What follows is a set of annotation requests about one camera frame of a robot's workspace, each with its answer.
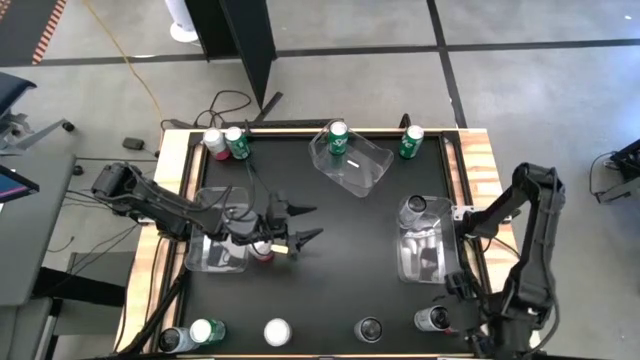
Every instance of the wooden frame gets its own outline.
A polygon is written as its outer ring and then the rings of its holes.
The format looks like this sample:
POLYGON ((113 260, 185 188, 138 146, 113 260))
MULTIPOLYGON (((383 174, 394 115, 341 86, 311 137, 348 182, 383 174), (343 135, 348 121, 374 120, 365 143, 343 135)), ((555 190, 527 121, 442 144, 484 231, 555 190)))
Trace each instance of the wooden frame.
MULTIPOLYGON (((353 129, 358 132, 398 132, 403 129, 396 128, 376 128, 376 129, 353 129)), ((471 197, 475 206, 485 207, 490 205, 496 197, 502 194, 502 186, 498 176, 496 164, 491 150, 489 137, 485 129, 424 129, 425 132, 451 132, 457 131, 460 138, 462 148, 462 156, 464 159, 465 171, 469 181, 471 197)), ((308 134, 317 133, 320 129, 255 129, 253 133, 262 134, 308 134)), ((187 163, 187 153, 189 148, 189 137, 191 133, 201 133, 204 130, 167 130, 163 137, 160 158, 156 168, 154 180, 162 187, 178 193, 181 187, 183 170, 187 163)), ((463 186, 458 172, 458 163, 454 153, 454 147, 448 143, 446 146, 447 158, 449 160, 449 168, 451 179, 453 182, 454 192, 456 194, 456 203, 463 204, 464 198, 463 186)), ((187 198, 193 198, 198 186, 198 175, 200 169, 200 161, 202 159, 202 151, 206 151, 203 146, 196 146, 193 153, 193 161, 188 174, 188 184, 186 188, 187 198)), ((510 225, 501 225, 498 237, 507 244, 517 248, 513 231, 510 225)), ((127 321, 124 324, 124 333, 122 334, 122 342, 118 350, 125 348, 144 325, 147 316, 149 316, 157 305, 157 295, 161 288, 163 270, 167 260, 167 250, 169 242, 166 239, 159 240, 157 231, 154 227, 146 227, 140 234, 140 240, 136 252, 136 258, 132 268, 132 276, 127 288, 127 321), (156 252, 156 246, 159 246, 158 259, 156 266, 151 269, 153 258, 156 252), (153 284, 150 285, 151 275, 153 276, 153 284)), ((173 273, 171 279, 175 278, 180 269, 180 265, 184 257, 184 244, 178 244, 176 259, 174 261, 173 273)), ((468 254, 473 254, 471 248, 467 248, 468 254)), ((491 242, 490 247, 484 254, 487 264, 489 279, 492 291, 500 291, 504 284, 509 270, 517 262, 517 257, 499 242, 491 242)), ((474 271, 477 272, 477 266, 473 256, 469 256, 474 271)), ((162 328, 171 327, 176 311, 176 301, 167 310, 162 328)), ((456 354, 457 356, 470 356, 471 354, 456 354)), ((296 355, 295 357, 312 357, 311 355, 296 355)), ((336 357, 355 357, 357 355, 344 355, 336 357)), ((438 354, 397 354, 397 355, 380 355, 377 357, 411 357, 411 356, 439 356, 438 354)), ((292 357, 284 355, 216 355, 216 358, 283 358, 292 357)), ((188 359, 197 359, 199 356, 184 357, 188 359)))

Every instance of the yellow cable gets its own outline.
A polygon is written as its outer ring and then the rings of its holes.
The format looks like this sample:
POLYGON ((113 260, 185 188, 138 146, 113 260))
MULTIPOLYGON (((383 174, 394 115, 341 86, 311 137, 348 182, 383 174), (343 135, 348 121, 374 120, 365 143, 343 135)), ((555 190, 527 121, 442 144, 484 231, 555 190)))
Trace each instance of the yellow cable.
POLYGON ((158 113, 158 117, 160 118, 160 121, 164 120, 164 116, 162 115, 162 110, 160 110, 160 105, 158 105, 158 100, 156 100, 156 97, 153 96, 153 93, 151 92, 151 89, 149 89, 149 86, 147 86, 147 83, 145 83, 144 80, 142 80, 140 75, 138 75, 138 73, 134 70, 133 66, 131 66, 131 63, 129 62, 129 58, 127 57, 127 54, 124 53, 124 50, 122 50, 122 48, 116 41, 116 38, 113 36, 111 31, 109 31, 109 29, 104 24, 104 22, 102 22, 102 19, 100 19, 98 14, 96 14, 96 11, 93 9, 93 6, 91 6, 91 3, 89 2, 89 0, 82 0, 82 2, 84 3, 84 6, 87 7, 91 15, 93 15, 93 17, 96 19, 96 21, 98 21, 98 23, 100 24, 104 32, 107 33, 107 35, 113 42, 113 45, 115 45, 116 48, 118 48, 120 55, 122 55, 124 62, 127 63, 127 66, 129 66, 129 70, 131 70, 131 73, 133 74, 133 76, 135 76, 140 81, 142 86, 144 86, 144 89, 147 90, 147 94, 149 94, 149 97, 151 97, 151 100, 153 101, 153 106, 156 108, 156 112, 158 113))

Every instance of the red and white can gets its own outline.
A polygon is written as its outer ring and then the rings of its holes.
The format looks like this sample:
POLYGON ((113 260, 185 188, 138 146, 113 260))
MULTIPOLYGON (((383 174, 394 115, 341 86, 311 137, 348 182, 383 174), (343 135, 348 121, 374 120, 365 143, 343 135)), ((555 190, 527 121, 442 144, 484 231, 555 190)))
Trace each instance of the red and white can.
POLYGON ((207 146, 216 160, 225 160, 231 155, 231 150, 224 141, 224 135, 216 128, 205 131, 202 142, 207 146))
POLYGON ((258 261, 268 262, 275 256, 271 251, 271 243, 260 241, 249 245, 249 254, 253 255, 258 261))

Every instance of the black chair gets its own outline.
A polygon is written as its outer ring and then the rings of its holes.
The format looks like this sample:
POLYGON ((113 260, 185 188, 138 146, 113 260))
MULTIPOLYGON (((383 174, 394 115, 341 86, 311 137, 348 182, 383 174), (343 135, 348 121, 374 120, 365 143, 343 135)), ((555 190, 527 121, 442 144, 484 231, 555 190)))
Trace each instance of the black chair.
POLYGON ((26 121, 27 115, 11 113, 11 107, 18 99, 36 87, 31 81, 0 72, 0 155, 21 154, 59 126, 68 132, 75 129, 72 123, 62 119, 33 132, 26 121), (23 138, 23 132, 30 135, 23 138))

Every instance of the black floor stripe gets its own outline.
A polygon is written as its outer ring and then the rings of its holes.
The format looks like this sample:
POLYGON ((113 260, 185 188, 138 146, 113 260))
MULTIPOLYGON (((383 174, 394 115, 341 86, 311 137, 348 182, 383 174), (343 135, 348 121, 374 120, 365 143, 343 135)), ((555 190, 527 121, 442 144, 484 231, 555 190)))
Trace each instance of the black floor stripe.
POLYGON ((529 43, 460 44, 447 45, 449 52, 462 51, 503 51, 539 49, 581 49, 596 47, 640 46, 640 39, 547 41, 529 43))
POLYGON ((431 25, 433 26, 433 33, 436 36, 436 44, 438 46, 438 53, 440 54, 444 80, 447 84, 447 92, 449 93, 449 99, 451 99, 453 115, 455 117, 456 124, 461 128, 466 128, 467 119, 465 118, 464 110, 462 109, 462 100, 460 99, 458 84, 456 84, 456 77, 453 74, 453 66, 451 65, 451 58, 449 58, 447 42, 444 39, 444 30, 442 29, 442 23, 440 22, 440 15, 438 14, 436 1, 427 0, 427 6, 429 7, 429 14, 431 15, 431 25))
MULTIPOLYGON (((580 41, 550 41, 531 43, 497 43, 497 44, 457 44, 457 45, 390 45, 373 47, 349 47, 349 48, 321 48, 321 49, 289 49, 277 51, 278 57, 308 57, 308 56, 340 56, 340 55, 379 55, 379 54, 419 54, 433 53, 446 50, 446 52, 472 52, 472 51, 508 51, 508 50, 538 50, 538 49, 576 49, 599 47, 626 47, 640 46, 640 39, 613 39, 613 40, 580 40, 580 41)), ((151 56, 129 56, 133 64, 163 63, 163 62, 188 62, 204 60, 203 54, 170 54, 151 56)), ((209 61, 239 59, 237 56, 219 57, 209 61)), ((78 66, 78 65, 113 65, 124 64, 120 56, 90 57, 90 58, 62 58, 45 59, 38 65, 31 64, 32 58, 0 59, 2 67, 27 67, 27 66, 78 66)))
POLYGON ((292 49, 276 51, 278 57, 305 56, 336 56, 336 55, 377 55, 377 54, 416 54, 436 52, 435 45, 398 45, 398 46, 367 46, 351 48, 324 49, 292 49))
MULTIPOLYGON (((206 60, 204 54, 174 54, 174 55, 152 55, 152 56, 128 56, 132 64, 149 64, 163 62, 183 62, 183 61, 203 61, 206 60)), ((44 59, 35 66, 78 66, 78 65, 113 65, 124 64, 121 56, 98 57, 98 58, 69 58, 69 59, 44 59)))

